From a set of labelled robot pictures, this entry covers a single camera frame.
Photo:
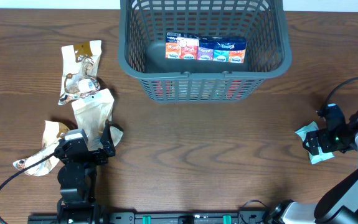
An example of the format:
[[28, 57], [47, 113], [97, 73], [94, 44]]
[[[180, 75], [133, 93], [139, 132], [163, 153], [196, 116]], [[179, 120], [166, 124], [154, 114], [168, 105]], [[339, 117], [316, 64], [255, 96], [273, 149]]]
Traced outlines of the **blue tissue multipack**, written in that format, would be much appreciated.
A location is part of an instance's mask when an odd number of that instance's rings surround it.
[[244, 37], [206, 37], [167, 32], [165, 57], [181, 60], [243, 63], [246, 48], [247, 41]]

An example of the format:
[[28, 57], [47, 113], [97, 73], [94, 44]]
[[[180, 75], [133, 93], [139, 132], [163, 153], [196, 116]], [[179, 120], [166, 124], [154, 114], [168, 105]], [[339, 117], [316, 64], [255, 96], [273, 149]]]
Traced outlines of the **grey plastic basket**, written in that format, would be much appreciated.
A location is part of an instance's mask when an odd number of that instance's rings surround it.
[[[247, 41], [243, 63], [169, 59], [166, 33], [239, 36]], [[120, 67], [136, 78], [145, 94], [157, 100], [152, 81], [233, 81], [250, 85], [246, 98], [265, 80], [284, 74], [292, 54], [282, 0], [122, 0]]]

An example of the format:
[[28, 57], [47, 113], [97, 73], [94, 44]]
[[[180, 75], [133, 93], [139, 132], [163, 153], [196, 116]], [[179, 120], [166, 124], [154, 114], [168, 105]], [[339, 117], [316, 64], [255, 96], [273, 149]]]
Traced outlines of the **teal small snack packet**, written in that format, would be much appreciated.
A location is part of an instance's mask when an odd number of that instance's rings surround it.
[[[306, 139], [306, 134], [308, 132], [317, 131], [317, 130], [318, 130], [318, 125], [316, 124], [315, 121], [313, 121], [309, 125], [303, 126], [301, 129], [297, 130], [295, 133], [301, 138], [302, 141], [304, 141]], [[319, 154], [316, 156], [308, 153], [308, 156], [309, 156], [309, 159], [310, 159], [310, 162], [312, 165], [315, 165], [318, 162], [322, 162], [322, 161], [326, 161], [326, 160], [334, 158], [333, 153], [331, 153], [331, 152], [324, 153], [324, 152], [322, 152], [322, 149], [320, 147], [318, 148], [318, 150], [319, 150]]]

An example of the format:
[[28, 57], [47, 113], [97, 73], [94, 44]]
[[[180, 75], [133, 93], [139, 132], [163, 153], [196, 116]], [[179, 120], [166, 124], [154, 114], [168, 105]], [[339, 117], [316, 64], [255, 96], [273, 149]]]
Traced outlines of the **beige snack pouch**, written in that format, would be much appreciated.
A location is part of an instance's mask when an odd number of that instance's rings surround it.
[[72, 105], [77, 126], [88, 138], [88, 148], [94, 151], [102, 148], [101, 135], [106, 120], [111, 119], [114, 97], [109, 89], [103, 89], [88, 98], [74, 101]]
[[61, 47], [63, 72], [58, 105], [87, 98], [100, 90], [97, 80], [101, 40]]
[[[91, 151], [103, 147], [102, 143], [100, 142], [100, 138], [104, 127], [105, 121], [101, 121], [100, 123], [77, 121], [77, 128], [83, 129], [87, 135], [87, 146]], [[44, 159], [46, 156], [54, 152], [55, 148], [59, 145], [59, 140], [62, 139], [62, 137], [69, 130], [72, 130], [72, 128], [68, 128], [67, 125], [61, 122], [45, 121], [45, 129], [42, 137], [42, 149], [30, 157], [14, 161], [12, 165], [17, 170], [23, 170], [35, 162]], [[32, 176], [47, 175], [58, 163], [59, 160], [56, 157], [51, 157], [40, 165], [37, 165], [34, 168], [25, 171], [24, 173], [25, 175]]]

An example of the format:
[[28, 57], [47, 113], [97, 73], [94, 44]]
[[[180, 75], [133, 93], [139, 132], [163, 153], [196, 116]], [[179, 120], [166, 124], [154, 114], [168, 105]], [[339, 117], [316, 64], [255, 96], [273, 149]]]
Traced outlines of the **beige snack pouch bottom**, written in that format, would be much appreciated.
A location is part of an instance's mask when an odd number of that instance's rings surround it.
[[[87, 135], [87, 146], [91, 151], [103, 147], [102, 143], [100, 142], [100, 138], [104, 127], [105, 121], [101, 121], [100, 123], [77, 121], [77, 128], [83, 129]], [[59, 140], [62, 139], [62, 137], [69, 130], [72, 130], [72, 128], [68, 128], [67, 125], [61, 122], [45, 121], [45, 129], [42, 137], [42, 149], [30, 157], [14, 161], [12, 165], [17, 170], [23, 170], [35, 162], [44, 159], [46, 156], [54, 152], [55, 148], [59, 145]], [[25, 175], [32, 176], [47, 175], [58, 163], [59, 160], [56, 157], [51, 157], [40, 165], [37, 165], [34, 168], [25, 171], [24, 173]]]

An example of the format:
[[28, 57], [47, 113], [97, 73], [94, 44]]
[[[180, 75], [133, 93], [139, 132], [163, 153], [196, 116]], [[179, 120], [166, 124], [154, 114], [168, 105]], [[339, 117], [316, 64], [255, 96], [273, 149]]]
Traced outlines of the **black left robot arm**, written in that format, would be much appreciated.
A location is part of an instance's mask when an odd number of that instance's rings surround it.
[[102, 147], [89, 150], [85, 131], [74, 129], [59, 141], [55, 157], [64, 166], [57, 179], [62, 198], [57, 204], [57, 223], [108, 223], [109, 217], [104, 207], [95, 199], [97, 167], [108, 163], [115, 155], [111, 138], [112, 123], [105, 121], [100, 142]]

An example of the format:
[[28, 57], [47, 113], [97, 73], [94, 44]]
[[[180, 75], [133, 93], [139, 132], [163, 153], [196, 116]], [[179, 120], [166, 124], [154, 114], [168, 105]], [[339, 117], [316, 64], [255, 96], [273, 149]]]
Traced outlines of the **orange yellow cracker package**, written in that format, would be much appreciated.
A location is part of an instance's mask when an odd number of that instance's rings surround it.
[[151, 87], [157, 100], [217, 101], [240, 100], [247, 94], [250, 85], [240, 80], [152, 81], [148, 85], [148, 93], [151, 93]]

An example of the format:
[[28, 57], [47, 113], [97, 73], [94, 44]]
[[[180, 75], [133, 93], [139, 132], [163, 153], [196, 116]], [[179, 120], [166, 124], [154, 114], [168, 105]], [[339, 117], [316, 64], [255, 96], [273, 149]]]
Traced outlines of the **beige snack pouch top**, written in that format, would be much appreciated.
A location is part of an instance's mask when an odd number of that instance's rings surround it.
[[87, 98], [100, 90], [97, 80], [101, 40], [61, 47], [63, 72], [58, 105]]

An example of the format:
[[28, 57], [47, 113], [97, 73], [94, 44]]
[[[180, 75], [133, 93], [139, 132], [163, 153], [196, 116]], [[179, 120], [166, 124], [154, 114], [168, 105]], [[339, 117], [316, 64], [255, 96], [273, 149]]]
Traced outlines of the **beige snack pouch middle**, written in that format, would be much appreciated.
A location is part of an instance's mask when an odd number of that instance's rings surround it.
[[88, 148], [94, 151], [102, 148], [101, 135], [106, 120], [111, 119], [114, 97], [109, 89], [103, 89], [88, 98], [74, 101], [72, 105], [77, 126], [88, 138]]

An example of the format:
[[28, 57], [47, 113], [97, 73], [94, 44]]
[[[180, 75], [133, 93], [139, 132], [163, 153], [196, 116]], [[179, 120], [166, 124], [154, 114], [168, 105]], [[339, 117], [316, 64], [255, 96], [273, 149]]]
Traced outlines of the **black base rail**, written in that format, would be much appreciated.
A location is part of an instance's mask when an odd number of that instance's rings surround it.
[[312, 215], [286, 214], [270, 218], [266, 210], [240, 210], [238, 212], [212, 213], [133, 213], [113, 212], [103, 214], [97, 221], [74, 215], [30, 215], [27, 223], [109, 223], [109, 224], [202, 224], [202, 223], [316, 223]]

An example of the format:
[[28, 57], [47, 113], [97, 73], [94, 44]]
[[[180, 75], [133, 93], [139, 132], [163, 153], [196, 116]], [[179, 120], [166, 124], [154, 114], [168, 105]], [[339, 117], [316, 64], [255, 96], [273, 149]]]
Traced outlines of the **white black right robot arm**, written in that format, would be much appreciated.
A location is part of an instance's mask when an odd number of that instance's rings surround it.
[[[320, 152], [355, 150], [358, 153], [358, 110], [349, 121], [338, 105], [325, 106], [321, 117], [326, 128], [305, 134], [303, 147], [313, 156]], [[266, 218], [267, 223], [358, 223], [358, 159], [357, 169], [328, 191], [318, 203], [287, 200]]]

